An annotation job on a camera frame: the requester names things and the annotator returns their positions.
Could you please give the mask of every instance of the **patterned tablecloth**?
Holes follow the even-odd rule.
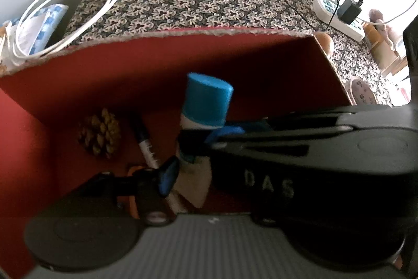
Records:
[[[72,44],[118,35],[188,27],[265,27],[316,31],[326,27],[311,11],[314,0],[118,0],[115,5]],[[82,0],[66,34],[89,20],[105,0]],[[363,42],[356,42],[330,27],[335,43],[331,60],[343,82],[352,76],[365,79],[381,104],[391,105],[379,68]]]

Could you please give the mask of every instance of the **red box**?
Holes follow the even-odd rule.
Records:
[[[188,72],[233,85],[228,119],[350,105],[316,39],[296,32],[150,32],[87,42],[37,64],[0,78],[0,267],[13,278],[34,265],[23,242],[31,216],[98,172],[123,176],[143,161],[124,112],[141,113],[160,160],[174,154]],[[77,122],[103,107],[119,114],[123,130],[110,161],[77,142]]]

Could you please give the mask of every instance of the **white cable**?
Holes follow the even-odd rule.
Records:
[[[7,25],[4,27],[5,31],[4,31],[4,35],[3,37],[0,37],[0,64],[1,64],[1,54],[3,51],[3,46],[5,41],[7,40],[8,46],[10,46],[10,27],[12,26],[12,23],[9,21],[9,23],[7,23]]]
[[[9,42],[9,48],[11,48],[13,52],[13,57],[15,57],[17,60],[20,61],[26,61],[26,60],[32,60],[32,59],[38,59],[46,54],[49,53],[56,53],[57,51],[63,49],[66,47],[69,43],[71,43],[73,40],[75,40],[78,36],[80,36],[84,31],[86,31],[90,26],[92,26],[100,17],[102,17],[113,5],[117,0],[106,0],[106,3],[103,5],[103,7],[86,23],[84,23],[80,28],[78,28],[76,31],[74,31],[72,34],[68,35],[67,37],[64,37],[59,42],[53,44],[52,46],[45,48],[42,51],[37,52],[33,55],[25,55],[22,49],[20,48],[19,43],[19,35],[23,29],[23,27],[27,24],[27,19],[31,18],[39,9],[41,9],[46,3],[49,3],[51,0],[45,0],[40,5],[38,5],[29,16],[27,16],[28,12],[32,9],[32,7],[37,4],[40,0],[34,0],[32,4],[25,10],[24,14],[20,18],[17,27],[16,27],[16,33],[15,33],[15,40],[12,42],[10,46]],[[21,63],[16,63],[14,60],[12,60],[14,65],[20,65]]]
[[[407,8],[404,12],[402,12],[401,14],[399,14],[399,15],[397,15],[396,17],[393,17],[391,20],[389,20],[389,21],[384,21],[384,22],[382,22],[382,23],[374,23],[374,22],[372,22],[372,21],[365,21],[364,19],[361,19],[361,18],[358,18],[357,17],[357,19],[359,19],[359,20],[361,20],[361,21],[363,21],[364,23],[369,23],[369,24],[373,24],[373,25],[385,25],[385,24],[387,24],[387,23],[390,23],[391,21],[393,21],[394,19],[397,19],[398,17],[400,17],[400,16],[402,16],[404,13],[406,13],[411,7],[413,7],[414,6],[414,4],[417,2],[418,0],[415,0],[413,3],[412,3],[412,5],[409,7],[409,8]]]

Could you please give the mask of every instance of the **black charger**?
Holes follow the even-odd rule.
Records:
[[[360,8],[362,4],[363,0],[359,0],[357,3],[353,0],[345,0],[337,10],[339,20],[351,24],[362,11]]]

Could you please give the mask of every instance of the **ribbed gray surface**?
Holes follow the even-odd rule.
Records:
[[[41,267],[26,279],[398,279],[396,269],[341,273],[311,263],[282,231],[254,224],[249,216],[180,215],[167,227],[146,230],[120,261],[82,274]]]

